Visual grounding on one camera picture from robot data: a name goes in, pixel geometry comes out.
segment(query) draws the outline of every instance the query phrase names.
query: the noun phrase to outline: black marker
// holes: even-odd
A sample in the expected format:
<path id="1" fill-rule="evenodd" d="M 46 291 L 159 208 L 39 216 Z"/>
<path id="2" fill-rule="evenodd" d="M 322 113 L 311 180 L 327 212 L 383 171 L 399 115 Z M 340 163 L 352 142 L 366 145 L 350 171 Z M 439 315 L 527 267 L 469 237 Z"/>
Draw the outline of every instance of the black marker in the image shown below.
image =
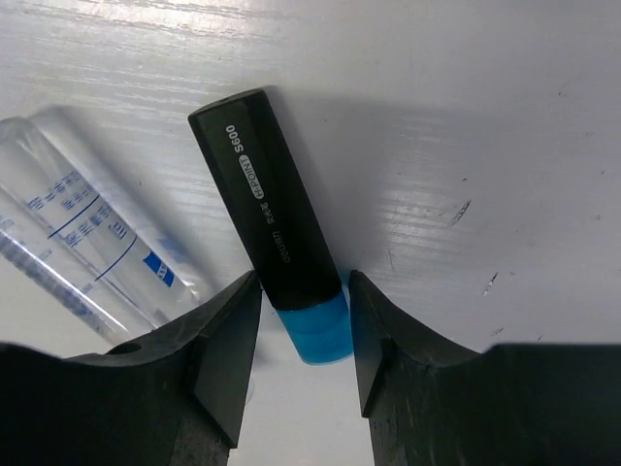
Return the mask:
<path id="1" fill-rule="evenodd" d="M 220 100 L 188 121 L 300 357 L 322 364 L 349 356 L 341 280 L 265 92 Z"/>

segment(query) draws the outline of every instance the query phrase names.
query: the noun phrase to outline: transparent container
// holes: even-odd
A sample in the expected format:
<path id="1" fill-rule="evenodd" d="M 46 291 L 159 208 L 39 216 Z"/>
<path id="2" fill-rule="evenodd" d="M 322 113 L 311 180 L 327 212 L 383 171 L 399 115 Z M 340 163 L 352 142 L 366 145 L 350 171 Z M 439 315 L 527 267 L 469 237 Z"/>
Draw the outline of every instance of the transparent container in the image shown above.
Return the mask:
<path id="1" fill-rule="evenodd" d="M 182 248 L 55 117 L 0 121 L 0 256 L 113 345 L 206 302 Z"/>

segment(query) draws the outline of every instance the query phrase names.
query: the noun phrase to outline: white surface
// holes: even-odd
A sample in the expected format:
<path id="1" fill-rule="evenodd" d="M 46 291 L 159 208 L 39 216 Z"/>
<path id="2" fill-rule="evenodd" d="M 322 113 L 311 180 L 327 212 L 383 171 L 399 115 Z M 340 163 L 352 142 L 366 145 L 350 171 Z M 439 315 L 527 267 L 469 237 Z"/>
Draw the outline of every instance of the white surface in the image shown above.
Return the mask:
<path id="1" fill-rule="evenodd" d="M 272 84 L 343 271 L 477 350 L 619 340 L 620 76 L 617 0 L 0 6 L 0 117 L 88 108 L 104 155 L 219 286 L 249 263 L 185 116 Z M 24 280 L 0 292 L 0 339 L 101 348 L 68 317 L 36 319 L 47 301 Z M 303 366 L 264 316 L 231 464 L 371 465 L 352 361 Z"/>

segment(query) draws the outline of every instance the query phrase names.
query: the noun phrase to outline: blue label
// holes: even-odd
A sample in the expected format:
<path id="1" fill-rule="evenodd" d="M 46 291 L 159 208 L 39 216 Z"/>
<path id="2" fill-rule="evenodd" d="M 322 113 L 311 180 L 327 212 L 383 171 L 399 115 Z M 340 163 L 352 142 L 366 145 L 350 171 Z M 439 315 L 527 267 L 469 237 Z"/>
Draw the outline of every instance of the blue label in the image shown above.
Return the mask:
<path id="1" fill-rule="evenodd" d="M 151 251 L 149 255 L 143 259 L 143 262 L 145 262 L 147 267 L 169 288 L 172 286 L 175 275 L 166 267 L 166 264 L 162 262 L 162 259 L 160 259 L 155 252 Z"/>

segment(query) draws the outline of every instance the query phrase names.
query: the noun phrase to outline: blue cap end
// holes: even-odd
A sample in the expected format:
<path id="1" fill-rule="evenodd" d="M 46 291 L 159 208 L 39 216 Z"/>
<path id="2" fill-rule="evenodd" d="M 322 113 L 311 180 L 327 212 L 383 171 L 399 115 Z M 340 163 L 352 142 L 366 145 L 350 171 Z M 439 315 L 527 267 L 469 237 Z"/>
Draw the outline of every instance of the blue cap end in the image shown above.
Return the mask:
<path id="1" fill-rule="evenodd" d="M 307 364 L 328 364 L 353 354 L 349 308 L 342 291 L 311 308 L 277 312 Z"/>

